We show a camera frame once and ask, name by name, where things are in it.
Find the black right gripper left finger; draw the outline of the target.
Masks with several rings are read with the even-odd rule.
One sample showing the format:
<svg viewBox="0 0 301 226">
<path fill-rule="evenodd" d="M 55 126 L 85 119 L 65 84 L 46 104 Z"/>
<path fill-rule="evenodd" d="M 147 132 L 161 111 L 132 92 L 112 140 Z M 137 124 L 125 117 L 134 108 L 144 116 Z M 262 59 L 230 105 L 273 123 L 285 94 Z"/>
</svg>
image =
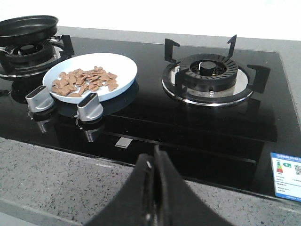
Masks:
<svg viewBox="0 0 301 226">
<path fill-rule="evenodd" d="M 151 226 L 154 220 L 154 158 L 139 155 L 117 195 L 87 226 Z"/>
</svg>

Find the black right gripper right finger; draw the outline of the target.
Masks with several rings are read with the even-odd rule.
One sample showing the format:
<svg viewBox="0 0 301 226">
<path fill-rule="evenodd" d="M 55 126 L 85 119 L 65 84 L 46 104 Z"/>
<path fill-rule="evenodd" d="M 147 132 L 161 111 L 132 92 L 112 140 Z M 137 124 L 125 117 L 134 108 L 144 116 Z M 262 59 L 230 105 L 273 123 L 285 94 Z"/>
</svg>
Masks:
<svg viewBox="0 0 301 226">
<path fill-rule="evenodd" d="M 154 157 L 159 192 L 159 226 L 231 225 L 199 199 L 178 173 L 165 151 L 155 146 Z"/>
</svg>

